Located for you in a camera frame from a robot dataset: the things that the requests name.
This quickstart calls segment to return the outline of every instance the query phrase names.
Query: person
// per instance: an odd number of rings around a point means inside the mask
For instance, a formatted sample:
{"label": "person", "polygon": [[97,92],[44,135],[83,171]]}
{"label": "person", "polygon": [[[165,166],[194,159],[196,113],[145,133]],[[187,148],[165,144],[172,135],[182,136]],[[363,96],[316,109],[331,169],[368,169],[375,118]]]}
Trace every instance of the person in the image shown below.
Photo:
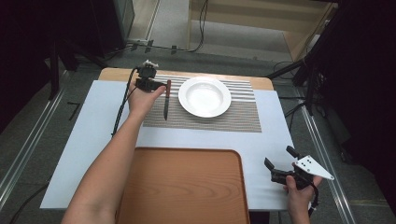
{"label": "person", "polygon": [[[139,128],[155,100],[163,94],[165,86],[154,92],[134,90],[128,99],[129,115],[119,130],[93,161],[70,201],[62,224],[115,223],[134,155]],[[294,179],[287,178],[285,190],[289,192],[288,209],[294,224],[309,223],[308,203],[313,190],[297,190]]]}

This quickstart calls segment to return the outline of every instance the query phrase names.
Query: hand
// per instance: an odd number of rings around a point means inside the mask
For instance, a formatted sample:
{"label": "hand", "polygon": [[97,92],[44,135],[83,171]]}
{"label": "hand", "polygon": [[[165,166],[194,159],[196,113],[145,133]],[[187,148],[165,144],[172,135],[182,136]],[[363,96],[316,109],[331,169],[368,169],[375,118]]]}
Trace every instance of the hand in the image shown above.
{"label": "hand", "polygon": [[[320,176],[314,176],[313,182],[318,186],[322,180]],[[309,223],[308,205],[314,195],[311,186],[298,190],[296,182],[291,175],[286,176],[286,184],[283,188],[289,192],[288,211],[293,223]]]}
{"label": "hand", "polygon": [[165,86],[161,86],[154,92],[141,91],[135,88],[134,84],[130,85],[129,91],[132,92],[131,96],[128,98],[129,105],[129,116],[128,118],[140,119],[143,121],[147,113],[150,111],[154,105],[155,100],[163,94],[166,90]]}

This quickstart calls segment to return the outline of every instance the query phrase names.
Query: wooden tray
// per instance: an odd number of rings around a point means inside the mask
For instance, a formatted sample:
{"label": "wooden tray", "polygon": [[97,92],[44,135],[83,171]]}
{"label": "wooden tray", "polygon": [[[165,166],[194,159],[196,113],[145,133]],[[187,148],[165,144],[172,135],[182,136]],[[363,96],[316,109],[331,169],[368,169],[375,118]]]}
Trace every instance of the wooden tray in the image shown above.
{"label": "wooden tray", "polygon": [[248,224],[239,154],[233,150],[137,148],[117,223]]}

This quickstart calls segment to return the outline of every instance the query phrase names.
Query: white plate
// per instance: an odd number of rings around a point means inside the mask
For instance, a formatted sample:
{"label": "white plate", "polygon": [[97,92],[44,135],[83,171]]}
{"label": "white plate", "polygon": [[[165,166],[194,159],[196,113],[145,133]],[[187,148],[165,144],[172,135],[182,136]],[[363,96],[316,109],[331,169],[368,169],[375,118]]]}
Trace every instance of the white plate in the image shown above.
{"label": "white plate", "polygon": [[178,100],[193,115],[213,118],[221,115],[230,107],[231,93],[217,79],[193,77],[180,86]]}

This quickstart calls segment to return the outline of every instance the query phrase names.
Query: table knife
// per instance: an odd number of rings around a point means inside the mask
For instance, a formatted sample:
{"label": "table knife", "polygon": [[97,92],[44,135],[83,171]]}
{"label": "table knife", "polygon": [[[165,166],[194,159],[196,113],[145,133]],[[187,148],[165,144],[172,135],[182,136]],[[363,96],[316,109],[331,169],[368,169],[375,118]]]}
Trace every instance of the table knife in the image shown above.
{"label": "table knife", "polygon": [[165,107],[163,109],[163,117],[168,120],[168,109],[169,109],[169,95],[171,93],[171,80],[166,81],[166,96],[165,96]]}

